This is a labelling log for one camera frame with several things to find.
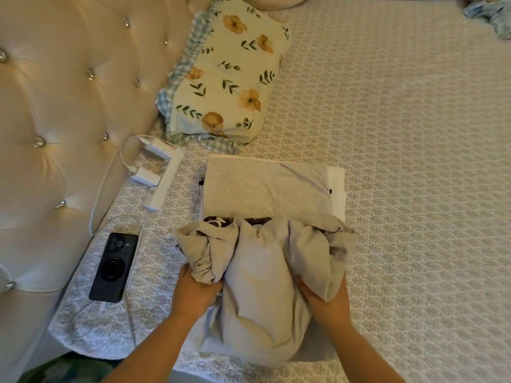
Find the tufted headboard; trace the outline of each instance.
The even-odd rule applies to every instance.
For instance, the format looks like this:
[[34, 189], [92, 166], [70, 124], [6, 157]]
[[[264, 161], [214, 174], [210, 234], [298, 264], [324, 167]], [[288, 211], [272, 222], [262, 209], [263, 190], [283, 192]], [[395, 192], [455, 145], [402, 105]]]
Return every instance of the tufted headboard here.
[[[112, 157], [150, 131], [210, 1], [0, 0], [0, 276], [14, 281], [0, 295], [0, 376], [44, 329], [90, 241]], [[125, 178], [117, 158], [95, 224]]]

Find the person's left hand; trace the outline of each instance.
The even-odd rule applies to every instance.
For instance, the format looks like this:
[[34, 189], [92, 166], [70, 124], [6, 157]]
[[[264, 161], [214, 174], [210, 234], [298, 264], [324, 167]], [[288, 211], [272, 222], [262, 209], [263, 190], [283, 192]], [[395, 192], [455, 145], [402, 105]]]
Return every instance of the person's left hand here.
[[195, 324], [222, 287], [222, 280], [212, 285], [196, 282], [192, 277], [189, 264], [184, 264], [174, 289], [170, 315], [189, 320], [192, 325]]

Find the forearm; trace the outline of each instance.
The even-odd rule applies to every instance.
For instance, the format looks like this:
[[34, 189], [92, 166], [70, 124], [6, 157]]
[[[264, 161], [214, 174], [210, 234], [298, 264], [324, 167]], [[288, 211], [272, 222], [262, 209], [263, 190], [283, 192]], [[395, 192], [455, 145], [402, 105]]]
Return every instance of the forearm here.
[[351, 323], [328, 332], [350, 383], [405, 383]]
[[104, 382], [166, 382], [192, 326], [189, 319], [170, 315]]

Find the person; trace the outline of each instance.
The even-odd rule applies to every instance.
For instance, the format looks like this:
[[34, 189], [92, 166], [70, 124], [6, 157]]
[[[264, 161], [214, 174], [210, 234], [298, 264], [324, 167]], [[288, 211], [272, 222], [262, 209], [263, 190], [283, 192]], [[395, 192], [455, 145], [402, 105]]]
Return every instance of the person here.
[[[350, 383], [402, 383], [390, 367], [354, 328], [349, 317], [349, 296], [344, 275], [330, 302], [316, 296], [300, 278], [298, 288], [309, 302], [314, 318], [327, 331]], [[188, 264], [181, 268], [170, 315], [104, 380], [105, 383], [166, 382], [189, 331], [222, 289], [223, 282], [196, 282]]]

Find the patterned bed sheet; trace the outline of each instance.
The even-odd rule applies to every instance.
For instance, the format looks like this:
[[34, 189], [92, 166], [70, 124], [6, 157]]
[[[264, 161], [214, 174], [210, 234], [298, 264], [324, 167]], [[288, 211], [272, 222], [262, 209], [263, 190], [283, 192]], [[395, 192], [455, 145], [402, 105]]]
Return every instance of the patterned bed sheet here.
[[[294, 43], [241, 155], [346, 169], [346, 221], [361, 233], [353, 321], [407, 381], [511, 380], [511, 47], [454, 1], [310, 0], [281, 17]], [[52, 323], [60, 341], [119, 359], [169, 314], [184, 257], [165, 236], [198, 216], [207, 159], [191, 144], [147, 216], [127, 304], [87, 295], [111, 227], [139, 224], [94, 238]], [[110, 216], [143, 220], [146, 191], [127, 183]], [[175, 367], [213, 381], [347, 381], [338, 361], [261, 368], [182, 352]]]

